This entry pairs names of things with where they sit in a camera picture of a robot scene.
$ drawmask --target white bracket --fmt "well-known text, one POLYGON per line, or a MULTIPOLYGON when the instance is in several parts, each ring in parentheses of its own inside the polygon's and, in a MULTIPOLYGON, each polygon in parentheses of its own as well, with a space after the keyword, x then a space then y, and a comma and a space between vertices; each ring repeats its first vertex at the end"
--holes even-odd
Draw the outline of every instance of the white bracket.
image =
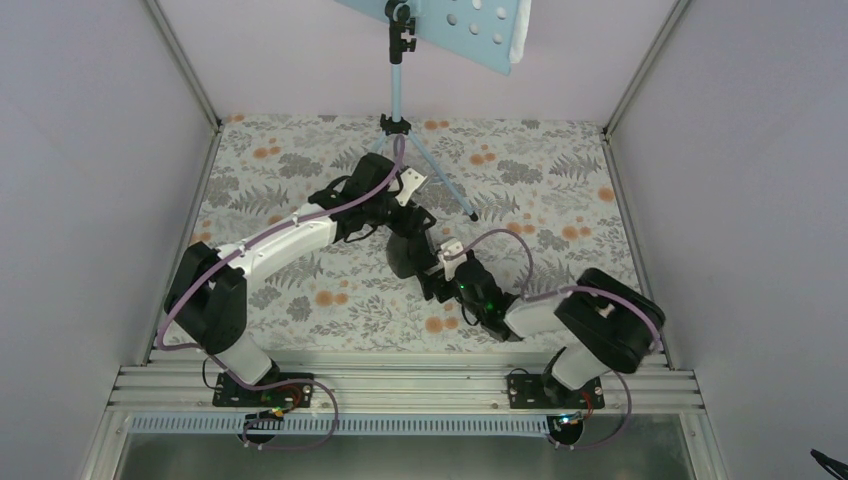
POLYGON ((445 269, 445 280, 451 281, 456 274, 456 267, 465 263, 465 261, 468 260, 468 255, 463 253, 457 258, 451 260, 447 259, 447 257, 453 257, 462 251, 462 242, 455 238, 448 239, 445 243, 441 244, 439 248, 440 250, 437 256, 439 257, 439 261, 442 263, 442 267, 445 269))
MULTIPOLYGON (((395 199, 401 207, 405 207, 409 203, 412 194, 418 191, 424 185, 424 182, 427 181, 427 177, 418 173, 415 169, 407 168, 400 174, 400 179, 403 182, 403 190, 398 193, 395 199)), ((399 186, 400 184, 394 182, 393 185, 399 186)))

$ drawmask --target table surface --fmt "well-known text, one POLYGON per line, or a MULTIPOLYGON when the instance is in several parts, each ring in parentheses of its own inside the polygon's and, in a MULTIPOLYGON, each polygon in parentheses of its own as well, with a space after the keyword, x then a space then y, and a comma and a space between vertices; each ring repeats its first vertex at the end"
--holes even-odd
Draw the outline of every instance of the table surface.
MULTIPOLYGON (((480 214, 471 222, 441 184, 413 197, 437 218, 441 243, 470 243, 492 228, 520 232, 536 271, 529 292, 573 284, 600 268, 638 288, 633 259, 592 123, 412 119, 424 145, 480 214)), ((235 115, 227 119, 192 242, 235 242, 280 221, 313 192, 349 174, 379 133, 376 117, 235 115)), ((432 169, 407 143, 404 161, 432 169)), ((391 146, 384 152, 391 156, 391 146)), ((380 229, 334 244, 281 269, 248 292, 248 327, 269 350, 498 352, 556 351, 567 331, 499 343, 466 325, 458 305, 425 301, 418 282, 386 264, 380 229)), ((475 248, 501 288, 517 292, 527 258, 515 239, 495 235, 475 248)), ((167 342, 189 340, 177 326, 167 342)))

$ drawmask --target mounting plate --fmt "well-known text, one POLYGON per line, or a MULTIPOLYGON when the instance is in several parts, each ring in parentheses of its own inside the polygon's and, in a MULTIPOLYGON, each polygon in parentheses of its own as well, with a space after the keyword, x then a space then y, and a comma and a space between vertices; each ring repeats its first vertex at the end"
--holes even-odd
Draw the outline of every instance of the mounting plate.
MULTIPOLYGON (((306 378, 314 380, 315 375, 311 373, 299 372, 281 372, 278 381, 296 380, 298 378, 306 378)), ((300 389, 301 398, 297 408, 309 408, 312 402, 312 386, 306 383, 298 383, 294 386, 300 389), (309 393, 303 392, 303 387, 309 386, 309 393)), ((262 390, 252 391, 245 390, 235 382, 228 374, 221 373, 218 375, 216 382, 215 396, 212 397, 212 405, 216 407, 287 407, 292 403, 292 390, 281 387, 284 390, 262 390)))
MULTIPOLYGON (((545 395, 542 385, 542 376, 533 373, 511 373, 506 376, 508 388, 509 408, 515 410, 558 410, 558 409, 586 409, 586 400, 583 395, 575 395, 565 402, 564 405, 556 405, 545 395)), ((592 408, 599 410, 604 408, 604 394, 601 388, 601 379, 593 378, 583 388, 592 401, 592 408)))

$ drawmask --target tripod stand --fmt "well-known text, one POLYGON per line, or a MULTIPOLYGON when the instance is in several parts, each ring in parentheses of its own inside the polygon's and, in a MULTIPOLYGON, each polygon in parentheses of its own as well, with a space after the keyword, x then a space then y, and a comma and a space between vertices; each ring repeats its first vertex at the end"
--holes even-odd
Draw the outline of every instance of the tripod stand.
POLYGON ((445 184, 451 195, 459 202, 465 214, 472 221, 476 222, 478 216, 474 212, 474 208, 459 193, 450 179, 448 179, 445 172, 436 163, 436 159, 433 158, 433 155, 421 143, 415 132, 412 131, 410 123, 401 116, 401 62, 403 61, 403 53, 414 52, 417 42, 414 38, 405 40, 403 34, 404 32, 409 32, 410 35, 415 35, 415 18, 412 17, 412 10, 404 0, 389 0, 386 2, 385 13, 389 18, 389 61, 392 64, 392 115, 391 117, 386 114, 380 116, 380 129, 383 130, 383 133, 380 134, 380 138, 377 139, 371 150, 380 153, 389 135, 406 135, 412 141, 412 144, 415 145, 415 148, 421 152, 421 155, 433 168, 433 171, 436 172, 439 180, 445 184))

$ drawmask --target orange flower pattern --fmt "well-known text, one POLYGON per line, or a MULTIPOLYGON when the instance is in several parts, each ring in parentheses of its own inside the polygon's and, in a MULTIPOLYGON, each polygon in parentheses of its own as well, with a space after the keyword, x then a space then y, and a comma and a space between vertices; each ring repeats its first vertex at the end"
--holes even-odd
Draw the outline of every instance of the orange flower pattern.
MULTIPOLYGON (((599 267, 638 287, 597 126, 535 120, 411 119, 441 167, 480 215, 467 220, 439 183, 416 194, 438 223, 438 244, 468 245, 493 228, 521 235, 536 263, 531 292, 599 267)), ((349 174, 372 142, 374 120, 335 115, 227 117, 191 241, 232 243, 291 215, 332 179, 349 174)), ((411 143, 405 161, 431 174, 411 143)), ((387 143, 383 155, 391 156, 387 143)), ((310 252, 248 292, 248 326, 271 350, 418 352, 556 351, 568 332, 498 343, 462 320, 459 305, 424 301, 414 280, 386 265, 385 229, 362 242, 310 252)), ((487 238, 477 253, 507 291, 526 275, 520 246, 487 238)), ((174 341, 188 340, 174 327, 174 341)))

